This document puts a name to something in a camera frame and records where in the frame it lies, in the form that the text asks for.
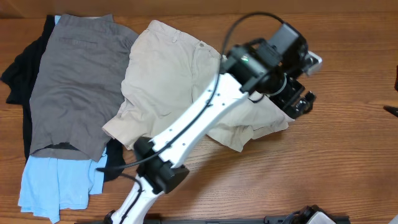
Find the beige khaki shorts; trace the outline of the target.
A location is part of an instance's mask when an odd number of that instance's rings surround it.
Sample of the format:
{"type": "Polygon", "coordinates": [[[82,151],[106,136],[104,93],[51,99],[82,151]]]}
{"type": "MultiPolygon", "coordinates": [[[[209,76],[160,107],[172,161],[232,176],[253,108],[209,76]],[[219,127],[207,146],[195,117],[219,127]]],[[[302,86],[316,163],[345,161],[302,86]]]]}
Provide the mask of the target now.
{"type": "MultiPolygon", "coordinates": [[[[103,130],[128,149],[141,137],[168,128],[204,92],[218,70],[220,54],[210,45],[153,20],[133,46],[125,79],[124,102],[103,130]]],[[[288,128],[288,117],[268,98],[246,100],[208,132],[235,151],[251,139],[288,128]]]]}

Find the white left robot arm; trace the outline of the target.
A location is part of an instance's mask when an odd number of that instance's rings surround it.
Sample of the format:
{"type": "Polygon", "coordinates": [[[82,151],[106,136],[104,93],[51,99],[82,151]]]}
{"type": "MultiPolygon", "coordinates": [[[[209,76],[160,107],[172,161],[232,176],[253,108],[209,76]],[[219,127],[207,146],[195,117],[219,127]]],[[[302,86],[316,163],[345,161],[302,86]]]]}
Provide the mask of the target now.
{"type": "Polygon", "coordinates": [[[291,118],[312,109],[315,95],[304,91],[298,77],[316,72],[323,60],[306,48],[279,50],[274,45],[236,45],[221,64],[209,87],[169,128],[156,137],[139,138],[134,145],[137,175],[122,206],[109,212],[105,223],[143,223],[144,217],[163,194],[173,191],[187,177],[184,166],[197,142],[227,112],[255,91],[291,118]]]}

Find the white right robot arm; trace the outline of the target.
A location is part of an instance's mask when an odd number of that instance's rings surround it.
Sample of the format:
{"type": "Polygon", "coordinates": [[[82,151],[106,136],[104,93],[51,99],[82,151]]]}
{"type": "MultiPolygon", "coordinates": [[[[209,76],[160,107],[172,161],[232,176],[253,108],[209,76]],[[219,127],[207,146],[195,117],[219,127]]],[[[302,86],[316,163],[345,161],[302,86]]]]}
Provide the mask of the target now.
{"type": "Polygon", "coordinates": [[[282,223],[292,224],[336,224],[325,212],[316,206],[305,207],[302,211],[297,211],[288,215],[282,223]]]}

